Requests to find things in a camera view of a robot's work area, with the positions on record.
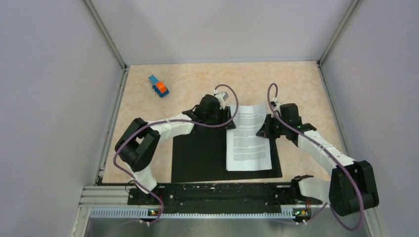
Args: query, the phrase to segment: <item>black mat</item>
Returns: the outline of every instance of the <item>black mat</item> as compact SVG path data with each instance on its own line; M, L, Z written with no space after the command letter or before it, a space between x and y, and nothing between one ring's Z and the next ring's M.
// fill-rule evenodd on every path
M171 182L281 178L278 150L270 141L272 169L260 171L226 170L226 130L201 128L173 139Z

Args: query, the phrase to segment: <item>gray wall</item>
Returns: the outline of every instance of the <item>gray wall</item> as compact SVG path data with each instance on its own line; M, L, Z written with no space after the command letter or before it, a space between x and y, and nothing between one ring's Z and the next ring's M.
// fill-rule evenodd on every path
M325 64L358 160L375 171L390 236L417 236L419 1L363 1Z
M93 0L128 64L317 60L351 0Z
M121 70L80 0L0 9L0 236L68 236Z

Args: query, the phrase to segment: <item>table surface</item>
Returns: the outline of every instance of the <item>table surface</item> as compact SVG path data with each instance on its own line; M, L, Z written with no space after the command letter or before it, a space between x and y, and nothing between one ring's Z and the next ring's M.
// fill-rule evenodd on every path
M160 98L148 80L155 75L169 89ZM237 93L240 105L266 101L270 83L278 84L278 101L296 103L303 122L309 122L336 148L342 150L332 112L314 61L131 65L105 166L103 183L126 183L129 176L117 169L114 147L129 124L138 117L145 121L167 119L199 104L205 94L221 83ZM229 92L227 104L234 104ZM329 180L326 171L306 152L285 137L276 140L282 178L239 182L287 182L297 175L311 174ZM161 142L151 161L157 182L171 179L172 139Z

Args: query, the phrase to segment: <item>white sheet of paper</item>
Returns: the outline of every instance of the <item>white sheet of paper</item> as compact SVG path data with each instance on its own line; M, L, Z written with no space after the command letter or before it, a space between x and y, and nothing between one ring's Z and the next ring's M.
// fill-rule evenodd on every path
M236 129L227 130L227 170L257 171L272 169L269 139L256 137L266 117L266 104L239 106L233 122Z

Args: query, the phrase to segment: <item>purple cable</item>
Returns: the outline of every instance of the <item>purple cable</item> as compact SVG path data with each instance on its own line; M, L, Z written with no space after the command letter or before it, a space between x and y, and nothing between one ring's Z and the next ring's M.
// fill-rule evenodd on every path
M358 229L360 229L361 227L362 227L362 225L363 225L363 223L364 223L364 219L365 219L365 216L364 216L364 202L362 201L362 196L361 196L361 192L359 191L359 188L358 188L358 186L356 185L356 183L355 183L355 181L353 180L353 178L352 178L352 176L349 174L349 172L348 172L348 170L332 155L332 153L330 153L326 148L324 148L323 146L322 146L322 144L320 144L320 143L318 143L316 140L314 140L314 139L312 139L312 138L310 138L310 137L308 137L307 135L305 135L304 133L302 133L302 132L300 132L300 131L298 131L298 130L296 130L296 129L294 129L293 127L291 127L291 126L289 126L286 122L284 122L276 113L275 113L275 111L274 111L274 108L272 107L272 105L270 104L270 99L269 99L269 96L270 96L270 90L271 90L271 88L272 88L272 86L275 86L275 88L276 88L276 93L275 93L275 95L277 95L278 94L278 86L275 84L275 83L272 83L272 84L270 84L269 85L269 87L268 87L268 95L267 95L267 97L268 97L268 104L269 104L269 108L271 109L271 111L272 111L272 114L276 117L276 119L280 122L280 123L282 123L285 127L287 127L287 128L289 128L291 131L293 131L293 132L295 132L295 133L297 133L298 135L301 135L301 136L303 136L303 137L305 137L307 140L309 140L310 142L312 142L312 143L314 143L314 144L316 144L318 147L320 147L321 149L323 149L323 151L325 151L325 153L338 165L338 167L343 171L343 173L348 177L348 179L349 179L349 181L350 181L350 183L352 184L352 186L353 186L353 188L354 188L354 190L355 190L355 193L356 193L356 196L357 196L357 198L358 198L358 201L359 201L359 220L358 220L358 223L357 223L357 225L354 227L354 228L351 228L351 227L348 227L348 226L346 226L339 218L338 218L338 216L337 216L337 214L336 214L336 212L333 210L333 208L332 207L330 207L330 209L331 209L331 211L332 211L332 213L333 213L333 216L335 216L335 218L336 218L336 220L345 228L345 229L347 229L347 230L349 230L349 231L356 231L356 230L358 230Z
M199 125L199 126L203 126L203 127L223 127L223 126L227 125L228 123L230 123L233 120L233 118L236 116L237 111L239 110L239 99L237 98L236 92L234 92L233 88L231 88L229 85L220 84L220 85L216 86L215 89L219 88L220 86L225 86L229 90L231 90L231 92L234 95L234 98L236 99L236 104L237 104L236 110L234 111L234 114L232 115L232 117L227 122L224 122L224 123L218 124L218 125L208 125L208 124L203 124L203 123L200 123L200 122L190 121L190 120L186 120L186 119L171 119L171 120L169 120L169 122L189 122L189 123L193 123L193 124L196 124L196 125ZM113 158L114 166L116 166L118 169L122 170L123 172L127 173L133 179L133 181L135 182L135 184L137 185L137 187L139 187L139 188L145 190L146 192L150 193L153 197L155 197L159 201L160 205L162 206L162 211L159 212L159 214L157 215L157 218L155 220L153 220L152 222L150 222L150 225L156 223L160 219L160 217L161 217L161 215L162 215L162 213L163 213L163 211L165 209L165 205L163 204L163 201L155 193L153 193L152 191L150 191L150 190L146 189L144 186L142 186L135 179L135 177L134 177L133 174L131 174L128 170L126 170L125 168L123 168L120 165L118 165L117 164L117 158L118 158L118 155L121 152L121 150L128 144L128 142L130 142L134 137L136 137L144 129L146 129L148 127L151 127L153 125L163 124L163 123L167 123L167 122L168 122L167 120L157 121L157 122L148 123L145 126L141 127L139 130L137 130L135 133L133 133L124 143L122 143L122 145L118 148L118 150L116 151L116 153L114 155L114 158Z

